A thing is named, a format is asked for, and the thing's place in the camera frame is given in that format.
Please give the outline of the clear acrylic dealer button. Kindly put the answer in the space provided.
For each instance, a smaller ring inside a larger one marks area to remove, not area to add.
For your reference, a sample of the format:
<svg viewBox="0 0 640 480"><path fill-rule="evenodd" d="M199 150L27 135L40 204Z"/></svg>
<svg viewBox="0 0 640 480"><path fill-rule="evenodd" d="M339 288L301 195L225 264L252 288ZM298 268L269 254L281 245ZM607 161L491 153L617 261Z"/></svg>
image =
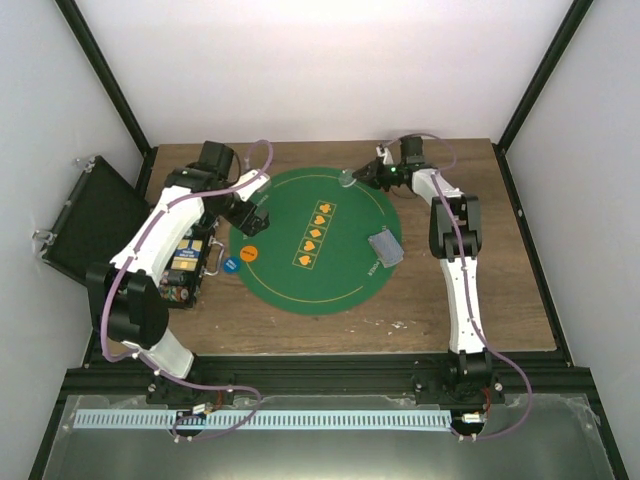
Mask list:
<svg viewBox="0 0 640 480"><path fill-rule="evenodd" d="M357 182L357 179L353 176L351 169L344 169L340 172L338 182L341 187L349 188Z"/></svg>

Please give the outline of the orange big blind button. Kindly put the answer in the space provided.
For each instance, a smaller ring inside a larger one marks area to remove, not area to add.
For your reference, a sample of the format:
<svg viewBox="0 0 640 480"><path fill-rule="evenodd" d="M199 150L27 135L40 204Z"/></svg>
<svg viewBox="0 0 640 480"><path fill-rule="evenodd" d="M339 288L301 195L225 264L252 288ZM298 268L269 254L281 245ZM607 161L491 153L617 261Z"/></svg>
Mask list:
<svg viewBox="0 0 640 480"><path fill-rule="evenodd" d="M239 251L239 257L243 262L254 262L259 255L259 251L254 245L245 245Z"/></svg>

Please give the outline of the blue small blind button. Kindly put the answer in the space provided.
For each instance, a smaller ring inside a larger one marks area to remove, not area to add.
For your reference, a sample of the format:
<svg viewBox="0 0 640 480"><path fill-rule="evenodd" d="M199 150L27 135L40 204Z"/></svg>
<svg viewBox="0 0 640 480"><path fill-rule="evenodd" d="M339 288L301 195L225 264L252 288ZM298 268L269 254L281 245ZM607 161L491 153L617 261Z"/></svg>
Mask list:
<svg viewBox="0 0 640 480"><path fill-rule="evenodd" d="M227 257L222 264L223 271L228 274L238 273L241 266L242 262L236 256Z"/></svg>

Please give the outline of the deck of grey cards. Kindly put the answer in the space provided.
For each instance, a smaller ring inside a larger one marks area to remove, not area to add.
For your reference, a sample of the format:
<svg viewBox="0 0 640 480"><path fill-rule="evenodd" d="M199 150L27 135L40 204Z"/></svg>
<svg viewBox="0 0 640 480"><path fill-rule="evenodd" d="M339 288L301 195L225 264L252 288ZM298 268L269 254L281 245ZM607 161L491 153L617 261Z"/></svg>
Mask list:
<svg viewBox="0 0 640 480"><path fill-rule="evenodd" d="M393 267L404 259L404 250L390 230L369 236L368 242L384 268Z"/></svg>

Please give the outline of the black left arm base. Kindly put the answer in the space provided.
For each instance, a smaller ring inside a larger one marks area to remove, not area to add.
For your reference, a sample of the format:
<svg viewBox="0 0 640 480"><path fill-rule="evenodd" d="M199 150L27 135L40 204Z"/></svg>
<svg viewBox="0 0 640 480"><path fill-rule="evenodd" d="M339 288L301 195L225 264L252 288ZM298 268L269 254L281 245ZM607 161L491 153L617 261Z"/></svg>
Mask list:
<svg viewBox="0 0 640 480"><path fill-rule="evenodd" d="M149 384L146 401L151 405L162 404L171 408L190 408L202 403L221 407L230 405L234 396L234 393L226 390L219 392L186 387L160 375Z"/></svg>

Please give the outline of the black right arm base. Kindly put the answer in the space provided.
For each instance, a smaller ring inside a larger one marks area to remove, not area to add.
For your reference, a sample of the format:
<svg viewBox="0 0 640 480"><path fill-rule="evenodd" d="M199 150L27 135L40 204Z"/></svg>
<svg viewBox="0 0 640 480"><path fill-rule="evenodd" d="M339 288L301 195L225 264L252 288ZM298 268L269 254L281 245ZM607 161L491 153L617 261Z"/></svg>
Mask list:
<svg viewBox="0 0 640 480"><path fill-rule="evenodd" d="M416 401L442 408L503 404L505 396L495 389L493 372L485 365L471 365L463 372L455 361L423 359L413 365L412 387Z"/></svg>

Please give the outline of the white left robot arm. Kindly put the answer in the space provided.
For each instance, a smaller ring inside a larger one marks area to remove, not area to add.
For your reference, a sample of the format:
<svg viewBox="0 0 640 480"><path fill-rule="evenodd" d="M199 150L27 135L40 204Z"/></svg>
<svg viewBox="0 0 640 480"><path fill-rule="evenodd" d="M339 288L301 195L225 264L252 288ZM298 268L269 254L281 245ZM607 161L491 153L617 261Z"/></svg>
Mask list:
<svg viewBox="0 0 640 480"><path fill-rule="evenodd" d="M169 309L158 288L180 241L198 221L222 217L247 236L268 228L267 212L251 197L268 185L269 167L244 166L238 179L230 181L236 157L223 143L205 142L197 161L167 176L155 207L128 244L86 272L103 357L111 363L139 358L156 375L170 379L170 393L184 404L203 395L205 381L192 371L194 353L170 331Z"/></svg>

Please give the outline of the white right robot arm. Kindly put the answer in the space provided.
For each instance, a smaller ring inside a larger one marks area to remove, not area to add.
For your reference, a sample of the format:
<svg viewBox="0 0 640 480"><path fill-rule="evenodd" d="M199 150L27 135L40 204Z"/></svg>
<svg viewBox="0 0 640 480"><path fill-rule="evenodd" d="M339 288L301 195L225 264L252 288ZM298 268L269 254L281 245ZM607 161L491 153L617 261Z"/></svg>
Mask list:
<svg viewBox="0 0 640 480"><path fill-rule="evenodd" d="M444 389L451 400L465 403L489 386L493 373L477 289L480 202L452 186L440 168L427 162L426 138L443 141L433 134L405 135L397 140L399 162L392 158L393 143L381 143L372 161L355 171L343 171L341 183L345 187L360 183L385 192L405 185L429 206L429 248L444 276L450 319L448 361L442 367Z"/></svg>

